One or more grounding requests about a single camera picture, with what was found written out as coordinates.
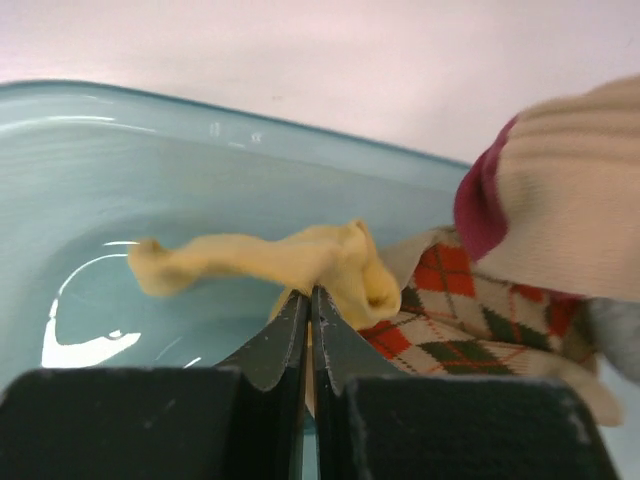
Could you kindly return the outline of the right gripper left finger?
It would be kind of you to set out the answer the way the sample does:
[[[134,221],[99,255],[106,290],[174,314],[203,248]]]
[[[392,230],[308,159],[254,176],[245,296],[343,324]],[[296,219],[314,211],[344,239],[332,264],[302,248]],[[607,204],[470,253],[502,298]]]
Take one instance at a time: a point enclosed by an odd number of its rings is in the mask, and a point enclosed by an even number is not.
[[[32,370],[1,399],[5,479],[298,479],[307,299],[212,367]]]

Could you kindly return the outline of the beige argyle sock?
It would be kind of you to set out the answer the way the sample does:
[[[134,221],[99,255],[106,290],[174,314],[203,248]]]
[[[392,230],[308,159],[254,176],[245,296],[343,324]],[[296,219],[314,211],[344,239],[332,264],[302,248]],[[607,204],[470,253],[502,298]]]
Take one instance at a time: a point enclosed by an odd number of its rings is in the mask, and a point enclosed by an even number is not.
[[[387,246],[380,256],[402,288],[402,305],[360,333],[397,368],[559,378],[599,424],[622,424],[622,406],[598,377],[582,301],[485,275],[451,226]]]

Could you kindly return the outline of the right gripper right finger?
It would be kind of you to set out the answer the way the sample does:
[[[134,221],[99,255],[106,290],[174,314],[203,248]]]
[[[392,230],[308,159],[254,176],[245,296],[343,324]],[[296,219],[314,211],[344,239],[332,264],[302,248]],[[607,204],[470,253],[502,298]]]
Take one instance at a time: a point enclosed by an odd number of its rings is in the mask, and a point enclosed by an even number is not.
[[[554,379],[406,374],[311,296],[322,479],[616,477],[586,405]]]

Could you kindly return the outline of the blue transparent tray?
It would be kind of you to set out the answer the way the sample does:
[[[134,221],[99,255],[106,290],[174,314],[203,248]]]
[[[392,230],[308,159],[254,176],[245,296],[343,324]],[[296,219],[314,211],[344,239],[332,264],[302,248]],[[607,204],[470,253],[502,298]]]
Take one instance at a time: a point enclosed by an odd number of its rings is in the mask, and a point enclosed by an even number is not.
[[[32,370],[212,367],[268,325],[273,284],[240,277],[166,299],[126,261],[138,239],[278,239],[365,219],[382,244],[450,218],[462,164],[139,91],[73,82],[1,89],[1,399]],[[311,299],[303,464],[318,475]],[[597,429],[639,475],[639,411]]]

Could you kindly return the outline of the beige purple striped sock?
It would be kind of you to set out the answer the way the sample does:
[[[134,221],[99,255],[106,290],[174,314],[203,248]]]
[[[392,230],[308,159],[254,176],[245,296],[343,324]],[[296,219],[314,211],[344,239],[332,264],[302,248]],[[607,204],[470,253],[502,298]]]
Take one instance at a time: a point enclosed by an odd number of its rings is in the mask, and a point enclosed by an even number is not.
[[[454,223],[492,276],[637,301],[638,78],[518,113],[463,178]]]

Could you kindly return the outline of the yellow sock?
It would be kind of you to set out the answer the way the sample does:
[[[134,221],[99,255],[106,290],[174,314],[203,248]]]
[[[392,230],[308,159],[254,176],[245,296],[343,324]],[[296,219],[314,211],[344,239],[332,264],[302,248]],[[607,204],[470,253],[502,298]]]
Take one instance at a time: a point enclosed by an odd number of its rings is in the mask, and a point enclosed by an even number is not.
[[[395,316],[401,288],[383,264],[367,224],[314,225],[277,241],[244,234],[214,234],[168,249],[153,238],[128,249],[128,265],[141,290],[175,295],[203,278],[250,276],[284,287],[271,315],[289,294],[316,286],[332,297],[354,329]]]

